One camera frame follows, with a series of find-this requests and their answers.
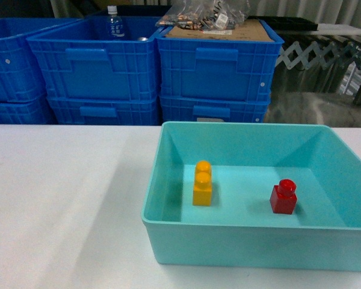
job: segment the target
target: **teal plastic tray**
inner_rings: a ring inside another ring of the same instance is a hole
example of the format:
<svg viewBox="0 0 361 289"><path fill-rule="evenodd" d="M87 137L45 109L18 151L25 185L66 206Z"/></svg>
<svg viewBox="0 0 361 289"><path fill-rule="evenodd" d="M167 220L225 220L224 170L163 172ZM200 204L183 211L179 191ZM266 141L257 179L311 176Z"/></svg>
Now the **teal plastic tray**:
<svg viewBox="0 0 361 289"><path fill-rule="evenodd" d="M200 160L211 207L192 205ZM292 215L269 203L284 178ZM141 216L159 263L361 271L361 160L327 126L167 122Z"/></svg>

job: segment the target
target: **white table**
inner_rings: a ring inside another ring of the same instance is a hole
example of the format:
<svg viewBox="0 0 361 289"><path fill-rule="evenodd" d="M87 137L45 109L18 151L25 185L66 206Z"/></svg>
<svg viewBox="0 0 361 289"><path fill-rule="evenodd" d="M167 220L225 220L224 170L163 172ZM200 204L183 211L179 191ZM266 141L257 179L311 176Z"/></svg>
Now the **white table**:
<svg viewBox="0 0 361 289"><path fill-rule="evenodd" d="M335 131L361 158L361 129ZM140 218L160 127L0 125L0 288L358 288L361 273L160 265Z"/></svg>

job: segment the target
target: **bottle cap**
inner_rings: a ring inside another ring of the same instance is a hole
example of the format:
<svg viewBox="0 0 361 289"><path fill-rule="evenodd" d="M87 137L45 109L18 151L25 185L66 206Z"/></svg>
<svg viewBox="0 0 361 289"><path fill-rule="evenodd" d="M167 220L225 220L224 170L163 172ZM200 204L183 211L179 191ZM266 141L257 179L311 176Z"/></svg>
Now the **bottle cap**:
<svg viewBox="0 0 361 289"><path fill-rule="evenodd" d="M115 14L118 12L118 8L115 5L107 6L108 14Z"/></svg>

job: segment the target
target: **crate handle slot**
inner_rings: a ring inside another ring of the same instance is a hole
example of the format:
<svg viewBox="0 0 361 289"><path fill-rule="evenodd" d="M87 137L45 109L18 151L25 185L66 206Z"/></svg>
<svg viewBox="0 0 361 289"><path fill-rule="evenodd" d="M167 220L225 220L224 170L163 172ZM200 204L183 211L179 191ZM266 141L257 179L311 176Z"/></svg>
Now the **crate handle slot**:
<svg viewBox="0 0 361 289"><path fill-rule="evenodd" d="M80 107L80 115L88 117L118 117L116 109L113 107Z"/></svg>
<svg viewBox="0 0 361 289"><path fill-rule="evenodd" d="M196 58L200 60L238 61L237 49L197 48Z"/></svg>
<svg viewBox="0 0 361 289"><path fill-rule="evenodd" d="M226 107L203 107L195 105L193 108L193 116L195 117L219 117L222 119L230 119L230 108Z"/></svg>
<svg viewBox="0 0 361 289"><path fill-rule="evenodd" d="M106 49L67 48L66 55L68 60L108 61Z"/></svg>

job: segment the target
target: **bottle label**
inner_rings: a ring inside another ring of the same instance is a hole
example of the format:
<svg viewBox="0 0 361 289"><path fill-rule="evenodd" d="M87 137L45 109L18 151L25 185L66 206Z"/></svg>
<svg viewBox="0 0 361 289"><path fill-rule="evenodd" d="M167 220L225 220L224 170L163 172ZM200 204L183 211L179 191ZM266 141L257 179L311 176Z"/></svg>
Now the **bottle label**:
<svg viewBox="0 0 361 289"><path fill-rule="evenodd" d="M122 23L109 23L108 32L111 38L120 38L125 36L125 29Z"/></svg>

